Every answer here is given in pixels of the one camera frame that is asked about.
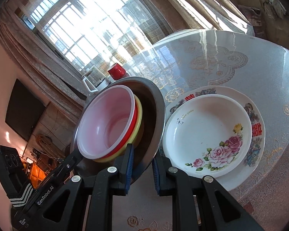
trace white ceramic plate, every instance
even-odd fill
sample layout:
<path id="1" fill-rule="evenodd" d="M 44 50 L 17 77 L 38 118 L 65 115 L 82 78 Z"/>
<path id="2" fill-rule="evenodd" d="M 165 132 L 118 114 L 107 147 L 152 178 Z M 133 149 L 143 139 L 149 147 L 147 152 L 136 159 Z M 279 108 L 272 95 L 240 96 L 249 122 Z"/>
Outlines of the white ceramic plate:
<path id="1" fill-rule="evenodd" d="M 244 182 L 258 166 L 264 152 L 265 126 L 258 108 L 250 98 L 235 89 L 221 86 L 204 86 L 179 96 L 166 107 L 166 121 L 187 100 L 206 94 L 225 95 L 236 100 L 247 111 L 252 124 L 252 139 L 247 155 L 236 168 L 217 178 L 217 181 L 230 191 Z"/>
<path id="2" fill-rule="evenodd" d="M 203 95 L 179 107 L 168 120 L 163 149 L 188 175 L 222 176 L 244 159 L 251 123 L 244 108 L 223 95 Z"/>

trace yellow flower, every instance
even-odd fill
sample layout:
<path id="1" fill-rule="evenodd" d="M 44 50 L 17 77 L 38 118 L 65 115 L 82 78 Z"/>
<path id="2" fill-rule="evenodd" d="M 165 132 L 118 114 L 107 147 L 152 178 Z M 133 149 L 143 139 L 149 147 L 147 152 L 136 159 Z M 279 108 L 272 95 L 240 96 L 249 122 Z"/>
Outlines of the yellow flower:
<path id="1" fill-rule="evenodd" d="M 235 133 L 241 132 L 241 128 L 242 128 L 242 124 L 238 123 L 234 126 L 233 130 L 235 131 Z"/>

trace floor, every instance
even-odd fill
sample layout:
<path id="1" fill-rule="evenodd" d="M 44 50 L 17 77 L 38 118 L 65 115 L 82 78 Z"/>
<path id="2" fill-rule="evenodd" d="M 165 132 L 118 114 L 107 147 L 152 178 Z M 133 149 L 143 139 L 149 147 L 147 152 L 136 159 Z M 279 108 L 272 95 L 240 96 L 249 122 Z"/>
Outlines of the floor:
<path id="1" fill-rule="evenodd" d="M 289 221 L 289 147 L 241 205 L 265 231 L 281 231 Z"/>

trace decorative plate rim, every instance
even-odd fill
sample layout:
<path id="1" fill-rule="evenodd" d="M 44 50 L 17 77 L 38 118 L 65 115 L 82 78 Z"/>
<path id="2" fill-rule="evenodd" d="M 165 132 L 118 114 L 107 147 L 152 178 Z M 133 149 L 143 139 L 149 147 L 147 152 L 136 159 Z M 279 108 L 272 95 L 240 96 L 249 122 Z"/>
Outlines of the decorative plate rim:
<path id="1" fill-rule="evenodd" d="M 220 176 L 217 178 L 217 180 L 219 181 L 219 183 L 222 184 L 222 186 L 230 191 L 232 189 L 235 189 L 236 187 L 238 187 L 239 185 L 241 185 L 252 173 L 253 171 L 255 171 L 255 169 L 257 168 L 258 164 L 260 163 L 260 160 L 262 158 L 262 155 L 263 155 L 263 152 L 264 152 L 264 146 L 265 146 L 265 125 L 264 125 L 264 121 L 263 121 L 263 118 L 260 114 L 260 111 L 259 109 L 257 108 L 257 106 L 254 104 L 254 102 L 245 94 L 233 89 L 233 88 L 229 88 L 229 87 L 225 87 L 225 86 L 214 86 L 214 85 L 209 85 L 209 86 L 202 86 L 202 87 L 199 87 L 199 88 L 196 88 L 196 89 L 193 89 L 191 91 L 188 91 L 182 95 L 180 95 L 175 101 L 171 102 L 167 107 L 166 107 L 166 122 L 169 120 L 170 116 L 172 115 L 172 113 L 179 107 L 181 106 L 183 103 L 185 103 L 186 101 L 188 101 L 190 98 L 190 95 L 192 94 L 195 94 L 196 96 L 201 96 L 201 95 L 204 95 L 203 91 L 205 90 L 209 90 L 209 92 L 213 92 L 218 94 L 218 95 L 225 95 L 223 93 L 220 93 L 220 91 L 218 89 L 227 89 L 229 91 L 232 91 L 233 93 L 235 94 L 239 94 L 243 97 L 246 98 L 246 103 L 245 105 L 242 105 L 242 103 L 240 103 L 243 107 L 245 107 L 247 104 L 251 105 L 252 108 L 253 108 L 253 113 L 255 116 L 257 116 L 259 118 L 259 120 L 257 120 L 258 123 L 260 123 L 261 125 L 261 128 L 262 128 L 262 134 L 260 135 L 262 137 L 262 139 L 260 140 L 260 145 L 259 146 L 259 153 L 258 153 L 258 157 L 254 163 L 254 165 L 250 166 L 250 165 L 244 165 L 244 162 L 246 162 L 246 158 L 248 156 L 248 153 L 247 155 L 245 156 L 244 160 L 236 167 L 234 168 L 232 171 L 230 171 L 229 173 L 233 173 L 234 171 L 238 170 L 239 166 L 240 165 L 243 165 L 243 169 L 244 170 L 249 170 L 249 172 L 247 173 L 248 175 L 247 176 L 244 176 L 243 178 L 242 177 L 235 177 L 233 179 L 229 179 L 227 178 L 227 181 L 224 181 L 224 182 L 221 182 L 219 180 L 225 178 L 229 173 L 223 175 L 223 176 Z M 229 95 L 225 95 L 225 96 L 228 96 L 234 100 L 236 100 L 236 97 L 237 96 L 229 96 Z M 256 139 L 258 139 L 258 137 L 254 138 L 256 136 L 253 136 L 252 137 L 252 143 L 253 143 L 253 140 L 256 142 Z M 162 155 L 164 155 L 164 151 L 162 149 L 162 146 L 160 147 L 160 150 L 161 150 L 161 153 Z"/>

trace television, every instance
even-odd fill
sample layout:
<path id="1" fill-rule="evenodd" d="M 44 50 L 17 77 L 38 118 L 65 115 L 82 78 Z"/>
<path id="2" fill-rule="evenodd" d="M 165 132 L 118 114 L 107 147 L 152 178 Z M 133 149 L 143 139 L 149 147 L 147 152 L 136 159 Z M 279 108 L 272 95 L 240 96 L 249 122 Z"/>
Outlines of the television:
<path id="1" fill-rule="evenodd" d="M 5 123 L 25 141 L 29 141 L 44 110 L 43 103 L 16 79 L 8 102 Z"/>

